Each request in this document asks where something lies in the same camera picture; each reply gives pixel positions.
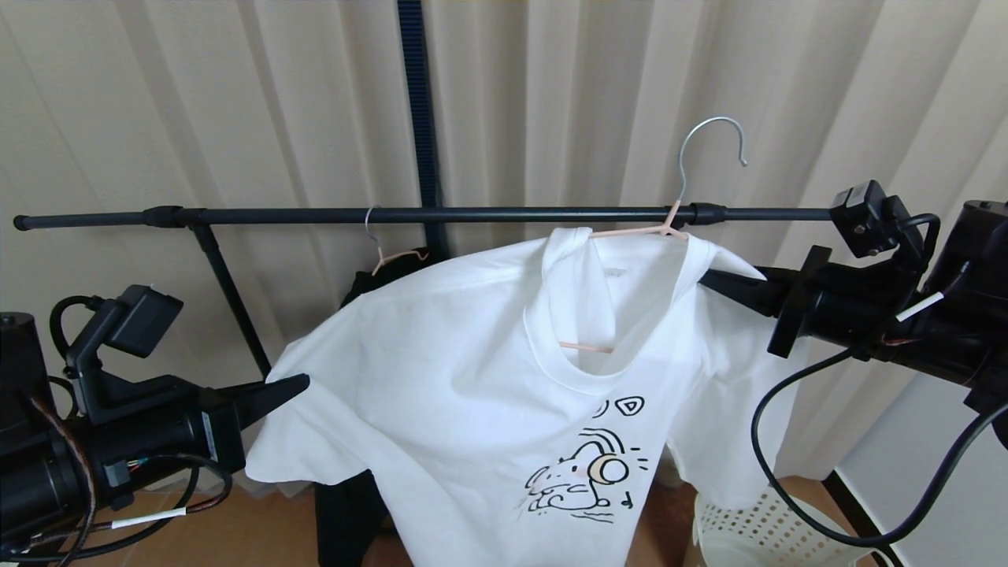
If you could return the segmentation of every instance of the black baseboard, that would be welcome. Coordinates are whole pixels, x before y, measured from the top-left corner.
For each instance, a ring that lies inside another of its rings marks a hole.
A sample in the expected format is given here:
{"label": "black baseboard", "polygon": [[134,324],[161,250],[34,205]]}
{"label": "black baseboard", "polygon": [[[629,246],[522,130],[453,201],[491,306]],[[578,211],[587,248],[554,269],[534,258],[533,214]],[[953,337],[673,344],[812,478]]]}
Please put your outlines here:
{"label": "black baseboard", "polygon": [[[879,532],[878,526],[876,526],[875,523],[872,522],[872,519],[868,517],[868,513],[865,512],[865,508],[861,505],[861,502],[858,501],[858,498],[854,497],[854,493],[852,493],[851,489],[847,487],[847,484],[841,480],[839,474],[831,472],[830,476],[823,481],[823,485],[826,486],[826,490],[830,492],[830,496],[832,496],[833,500],[837,502],[837,506],[840,507],[840,512],[844,513],[844,517],[851,523],[851,527],[854,528],[854,531],[857,532],[859,536],[870,538],[882,535],[881,532]],[[889,561],[892,561],[893,565],[896,567],[905,567],[899,558],[896,557],[896,554],[893,553],[890,546],[882,546],[879,549],[882,553],[886,554]],[[875,559],[875,563],[877,563],[879,567],[888,567],[875,555],[873,555],[872,558]]]}

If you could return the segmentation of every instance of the cartoon dog drawing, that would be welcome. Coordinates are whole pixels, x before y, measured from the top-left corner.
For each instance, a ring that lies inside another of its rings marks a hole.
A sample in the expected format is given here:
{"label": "cartoon dog drawing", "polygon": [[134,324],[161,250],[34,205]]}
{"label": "cartoon dog drawing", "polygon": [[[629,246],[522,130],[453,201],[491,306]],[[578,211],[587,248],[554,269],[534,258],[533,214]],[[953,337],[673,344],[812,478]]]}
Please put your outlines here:
{"label": "cartoon dog drawing", "polygon": [[611,502],[599,497],[597,487],[616,484],[630,475],[630,468],[620,458],[624,450],[616,434],[605,429],[585,429],[579,437],[586,441],[572,456],[540,468],[525,483],[528,494],[535,496],[528,504],[529,512],[609,506]]}

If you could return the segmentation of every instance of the cartoon graphic print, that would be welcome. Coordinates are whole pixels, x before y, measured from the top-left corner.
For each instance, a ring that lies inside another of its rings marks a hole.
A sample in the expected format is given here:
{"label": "cartoon graphic print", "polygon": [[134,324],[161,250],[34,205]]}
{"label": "cartoon graphic print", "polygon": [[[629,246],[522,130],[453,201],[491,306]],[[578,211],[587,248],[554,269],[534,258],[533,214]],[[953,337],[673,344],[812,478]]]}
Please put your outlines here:
{"label": "cartoon graphic print", "polygon": [[[634,395],[617,400],[612,404],[620,414],[632,417],[644,408],[644,400]],[[592,419],[598,419],[610,408],[605,401],[596,411]],[[543,514],[550,508],[563,509],[572,513],[574,518],[582,518],[595,522],[612,524],[609,517],[613,516],[613,503],[609,498],[600,495],[600,488],[608,490],[609,486],[618,484],[630,476],[631,460],[623,441],[611,430],[602,428],[585,428],[578,434],[581,445],[569,457],[560,457],[555,464],[546,465],[532,473],[525,488],[528,496],[528,512]],[[630,452],[640,451],[639,447],[630,447]],[[648,460],[636,458],[637,467],[649,470],[642,463]],[[623,490],[623,499],[619,504],[627,509],[633,508],[633,498],[630,492]]]}

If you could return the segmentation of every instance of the brown tile floor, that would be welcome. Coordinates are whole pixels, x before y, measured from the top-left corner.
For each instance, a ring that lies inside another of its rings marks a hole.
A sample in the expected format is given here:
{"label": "brown tile floor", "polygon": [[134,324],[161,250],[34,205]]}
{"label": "brown tile floor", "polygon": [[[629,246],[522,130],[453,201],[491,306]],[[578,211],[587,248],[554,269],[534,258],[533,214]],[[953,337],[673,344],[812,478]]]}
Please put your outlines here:
{"label": "brown tile floor", "polygon": [[[785,487],[838,521],[850,531],[840,509],[818,482],[803,478],[786,479]],[[627,558],[628,567],[678,567],[689,540],[692,501],[689,485],[677,489],[654,486],[641,513],[640,524]],[[136,503],[111,514],[99,514],[99,521],[128,518],[168,509],[177,493],[138,493]],[[235,490],[228,500],[213,509],[171,522],[143,542],[114,554],[75,562],[80,567],[169,567],[275,566],[314,567],[314,502],[310,492],[286,498],[279,492],[256,498]],[[99,545],[127,535],[127,528],[114,533],[98,533],[88,546]],[[870,559],[859,567],[874,565]],[[395,536],[379,536],[363,567],[410,567],[409,557]]]}

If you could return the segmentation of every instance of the beige curtain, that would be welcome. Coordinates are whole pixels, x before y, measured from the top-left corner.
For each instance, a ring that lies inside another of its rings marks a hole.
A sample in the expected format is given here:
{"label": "beige curtain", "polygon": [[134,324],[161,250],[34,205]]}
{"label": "beige curtain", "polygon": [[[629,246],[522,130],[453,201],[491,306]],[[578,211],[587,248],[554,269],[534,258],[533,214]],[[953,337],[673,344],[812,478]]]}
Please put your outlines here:
{"label": "beige curtain", "polygon": [[[660,205],[688,129],[686,201],[824,207],[877,179],[949,224],[1008,198],[1008,3],[424,2],[440,179],[450,206]],[[0,306],[44,318],[73,294],[154,282],[186,304],[136,379],[257,376],[192,235],[150,228],[19,233],[15,214],[418,204],[396,5],[388,1],[0,0]],[[544,234],[466,225],[457,252]],[[829,224],[697,228],[757,264]],[[378,230],[386,249],[422,243]],[[360,226],[221,227],[269,355],[333,313],[376,254]],[[80,325],[71,317],[70,326]],[[46,348],[50,369],[59,367]],[[821,346],[815,357],[832,352]],[[827,474],[905,385],[856,363],[801,386],[782,473]]]}

